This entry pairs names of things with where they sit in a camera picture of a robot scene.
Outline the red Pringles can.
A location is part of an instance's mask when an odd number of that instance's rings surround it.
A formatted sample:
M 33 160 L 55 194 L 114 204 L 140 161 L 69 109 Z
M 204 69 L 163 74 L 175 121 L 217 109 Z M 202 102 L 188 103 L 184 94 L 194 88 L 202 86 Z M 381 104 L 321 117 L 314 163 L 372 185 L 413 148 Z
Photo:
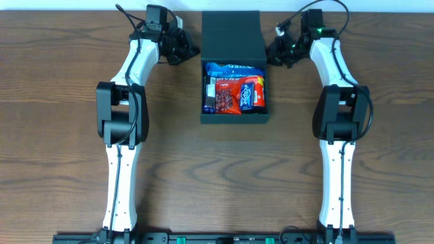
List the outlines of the red Pringles can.
M 254 76 L 254 108 L 262 109 L 266 107 L 264 96 L 264 77 Z

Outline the blue Oreo cookie pack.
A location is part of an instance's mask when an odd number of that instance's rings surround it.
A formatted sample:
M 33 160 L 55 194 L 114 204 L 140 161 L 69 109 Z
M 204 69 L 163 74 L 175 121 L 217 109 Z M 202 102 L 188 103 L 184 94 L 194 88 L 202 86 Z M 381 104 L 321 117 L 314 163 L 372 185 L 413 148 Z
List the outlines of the blue Oreo cookie pack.
M 205 65 L 205 71 L 208 76 L 219 78 L 240 78 L 265 75 L 265 72 L 262 69 L 253 66 L 219 64 L 215 62 L 208 62 Z

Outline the dark blue wafer bar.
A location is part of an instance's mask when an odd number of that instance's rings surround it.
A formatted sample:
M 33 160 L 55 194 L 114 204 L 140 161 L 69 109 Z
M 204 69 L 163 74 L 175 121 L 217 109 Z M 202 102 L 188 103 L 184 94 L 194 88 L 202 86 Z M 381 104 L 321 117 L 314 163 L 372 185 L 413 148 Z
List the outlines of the dark blue wafer bar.
M 214 114 L 216 112 L 216 78 L 205 77 L 205 96 L 203 112 Z

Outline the blue Eclipse mint box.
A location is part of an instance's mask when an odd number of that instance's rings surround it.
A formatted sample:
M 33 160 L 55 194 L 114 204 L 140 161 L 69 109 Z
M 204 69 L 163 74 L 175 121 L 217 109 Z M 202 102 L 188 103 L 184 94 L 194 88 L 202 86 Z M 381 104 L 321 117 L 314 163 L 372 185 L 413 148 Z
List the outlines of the blue Eclipse mint box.
M 254 108 L 254 83 L 244 83 L 240 88 L 239 107 L 246 113 Z

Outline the dark green box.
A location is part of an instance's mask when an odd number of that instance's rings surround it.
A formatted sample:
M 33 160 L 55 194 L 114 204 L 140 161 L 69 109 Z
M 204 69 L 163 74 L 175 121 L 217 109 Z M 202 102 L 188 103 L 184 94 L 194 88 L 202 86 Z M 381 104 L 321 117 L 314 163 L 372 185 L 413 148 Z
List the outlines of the dark green box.
M 201 29 L 201 105 L 205 104 L 205 66 L 209 62 L 253 66 L 267 71 L 259 11 L 204 11 Z M 270 118 L 269 81 L 264 76 L 265 108 L 244 115 L 201 112 L 202 124 L 265 124 Z

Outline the red Hacks candy bag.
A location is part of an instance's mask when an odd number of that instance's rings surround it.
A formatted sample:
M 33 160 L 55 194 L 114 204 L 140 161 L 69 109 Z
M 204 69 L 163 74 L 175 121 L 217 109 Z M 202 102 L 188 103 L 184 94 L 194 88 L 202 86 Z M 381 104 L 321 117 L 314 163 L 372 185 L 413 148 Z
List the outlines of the red Hacks candy bag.
M 240 88 L 244 83 L 251 82 L 247 82 L 245 78 L 216 79 L 216 113 L 234 115 L 243 113 L 239 107 L 239 100 Z

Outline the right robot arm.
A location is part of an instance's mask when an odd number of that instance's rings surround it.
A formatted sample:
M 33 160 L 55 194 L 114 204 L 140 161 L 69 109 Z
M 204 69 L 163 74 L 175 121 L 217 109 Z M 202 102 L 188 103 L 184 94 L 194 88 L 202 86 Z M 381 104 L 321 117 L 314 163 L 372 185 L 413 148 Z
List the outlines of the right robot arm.
M 304 6 L 301 34 L 293 39 L 288 18 L 276 27 L 267 48 L 267 62 L 292 67 L 309 58 L 319 73 L 322 92 L 312 120 L 323 160 L 323 196 L 316 243 L 358 243 L 351 209 L 351 165 L 355 144 L 368 132 L 373 119 L 369 89 L 349 72 L 340 50 L 340 32 L 323 23 L 321 9 Z

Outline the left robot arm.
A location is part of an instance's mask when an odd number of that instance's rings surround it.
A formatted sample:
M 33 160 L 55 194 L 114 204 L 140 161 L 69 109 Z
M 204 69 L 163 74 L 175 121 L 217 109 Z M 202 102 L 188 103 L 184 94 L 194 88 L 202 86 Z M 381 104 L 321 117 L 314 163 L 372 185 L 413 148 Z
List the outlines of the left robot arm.
M 130 49 L 119 72 L 96 88 L 98 135 L 108 157 L 108 199 L 95 243 L 133 243 L 137 223 L 136 169 L 149 133 L 145 85 L 160 57 L 171 66 L 199 54 L 170 9 L 148 5 L 146 18 L 126 14 L 133 26 Z

